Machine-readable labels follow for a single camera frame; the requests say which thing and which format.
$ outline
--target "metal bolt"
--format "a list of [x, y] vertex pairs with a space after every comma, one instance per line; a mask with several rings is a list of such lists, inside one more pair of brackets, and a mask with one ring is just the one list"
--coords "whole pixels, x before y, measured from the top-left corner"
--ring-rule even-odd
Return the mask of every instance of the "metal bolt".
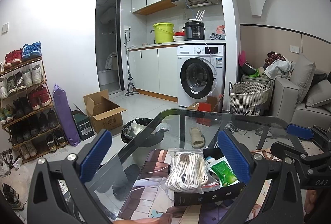
[[69, 154], [68, 157], [67, 157], [67, 159], [69, 161], [73, 161], [74, 159], [76, 159], [76, 154]]
[[285, 158], [285, 162], [286, 162], [287, 164], [291, 164], [291, 163], [292, 163], [292, 160], [291, 160], [289, 157], [286, 157], [286, 158]]
[[260, 161], [260, 160], [262, 160], [262, 155], [260, 155], [260, 154], [255, 154], [255, 155], [254, 155], [254, 159], [256, 159], [257, 161]]
[[46, 161], [46, 160], [45, 160], [44, 158], [41, 158], [41, 159], [38, 160], [38, 164], [44, 164], [45, 161]]

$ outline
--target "washing machine door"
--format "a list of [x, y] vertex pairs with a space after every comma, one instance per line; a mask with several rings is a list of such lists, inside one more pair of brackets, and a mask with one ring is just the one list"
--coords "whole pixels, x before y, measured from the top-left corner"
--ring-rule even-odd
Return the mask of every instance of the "washing machine door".
[[210, 66], [205, 61], [199, 58], [190, 58], [182, 65], [180, 81], [188, 96], [200, 99], [210, 93], [214, 76]]

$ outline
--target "blue gripper pad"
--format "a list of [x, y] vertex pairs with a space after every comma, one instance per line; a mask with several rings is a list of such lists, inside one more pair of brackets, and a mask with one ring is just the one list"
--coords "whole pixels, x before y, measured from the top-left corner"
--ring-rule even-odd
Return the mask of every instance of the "blue gripper pad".
[[105, 130], [80, 164], [79, 179], [82, 183], [92, 180], [111, 145], [112, 134]]
[[312, 139], [314, 137], [311, 129], [297, 126], [295, 124], [290, 124], [287, 126], [286, 130], [288, 134], [292, 134], [306, 140]]
[[219, 131], [217, 143], [240, 182], [248, 184], [251, 179], [249, 164], [224, 131]]

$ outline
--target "red sneaker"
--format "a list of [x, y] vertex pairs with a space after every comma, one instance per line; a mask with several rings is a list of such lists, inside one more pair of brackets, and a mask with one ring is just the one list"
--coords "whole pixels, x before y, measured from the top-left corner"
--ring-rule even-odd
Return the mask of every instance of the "red sneaker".
[[22, 62], [22, 49], [13, 51], [12, 66], [16, 66]]
[[4, 70], [7, 70], [12, 67], [13, 52], [7, 53], [5, 56], [5, 64], [3, 66]]
[[40, 105], [39, 105], [39, 99], [38, 99], [38, 92], [36, 90], [32, 90], [31, 92], [29, 92], [28, 97], [29, 97], [29, 102], [32, 106], [32, 109], [33, 110], [39, 109]]
[[37, 95], [39, 95], [39, 99], [41, 101], [41, 106], [42, 107], [48, 106], [51, 103], [51, 100], [49, 99], [47, 89], [41, 85], [36, 90], [37, 90]]

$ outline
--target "white cabinet door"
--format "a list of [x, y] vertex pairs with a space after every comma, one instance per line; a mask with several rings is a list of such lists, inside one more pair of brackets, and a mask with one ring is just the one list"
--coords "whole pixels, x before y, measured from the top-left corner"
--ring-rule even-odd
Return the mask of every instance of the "white cabinet door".
[[130, 72], [133, 77], [133, 85], [137, 89], [144, 89], [144, 76], [141, 51], [130, 51], [129, 52]]
[[160, 93], [178, 97], [177, 47], [158, 49]]
[[160, 93], [158, 79], [158, 49], [142, 50], [142, 66], [144, 77], [143, 90]]

